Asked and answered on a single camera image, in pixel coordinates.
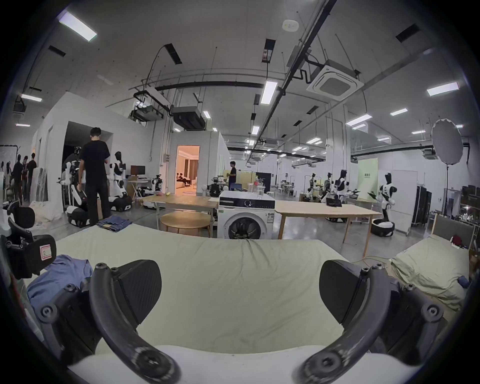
washing machine control panel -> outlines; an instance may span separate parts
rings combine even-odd
[[[220,196],[218,205],[240,208],[275,209],[275,200],[241,199],[236,197]]]

washing machine door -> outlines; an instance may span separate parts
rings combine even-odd
[[[230,217],[223,226],[225,239],[264,239],[265,222],[251,212],[238,212]]]

curtain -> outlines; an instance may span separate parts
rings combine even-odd
[[[197,177],[197,170],[198,170],[198,160],[190,160],[190,173],[188,177],[190,180],[195,180]]]

round wooden coffee table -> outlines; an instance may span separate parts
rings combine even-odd
[[[211,237],[210,233],[210,215],[202,212],[191,211],[175,211],[167,213],[160,217],[160,223],[167,227],[176,228],[177,233],[180,229],[198,229],[200,235],[201,228],[208,229],[208,237]]]

mattress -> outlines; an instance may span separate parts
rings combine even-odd
[[[430,235],[392,259],[392,269],[404,283],[414,284],[448,308],[461,308],[467,290],[457,279],[468,278],[468,250],[454,248],[448,240]]]
[[[326,260],[345,260],[319,240],[209,239],[131,224],[57,242],[57,253],[109,267],[155,260],[162,292],[138,333],[152,345],[257,353],[329,345],[343,331],[323,304]],[[96,353],[110,352],[102,340]]]

